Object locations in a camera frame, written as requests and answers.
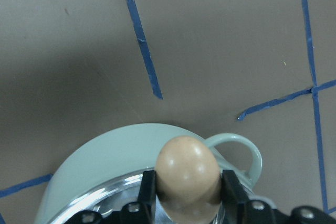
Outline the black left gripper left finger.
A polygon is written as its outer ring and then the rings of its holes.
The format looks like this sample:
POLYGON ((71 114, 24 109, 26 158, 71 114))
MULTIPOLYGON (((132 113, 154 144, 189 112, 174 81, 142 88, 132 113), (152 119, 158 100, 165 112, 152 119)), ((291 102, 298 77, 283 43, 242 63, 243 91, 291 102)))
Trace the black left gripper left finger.
POLYGON ((115 188, 93 205, 81 210, 66 223, 154 223, 156 187, 155 171, 121 179, 115 188))

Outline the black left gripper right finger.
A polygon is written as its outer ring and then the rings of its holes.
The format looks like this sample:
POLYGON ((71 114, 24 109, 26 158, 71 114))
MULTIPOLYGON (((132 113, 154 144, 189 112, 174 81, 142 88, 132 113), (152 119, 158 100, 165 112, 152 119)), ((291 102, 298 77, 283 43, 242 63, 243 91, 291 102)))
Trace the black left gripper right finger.
POLYGON ((299 206, 286 215, 267 200, 252 199, 235 172, 222 172, 222 202, 227 223, 335 223, 327 213, 312 206, 299 206))

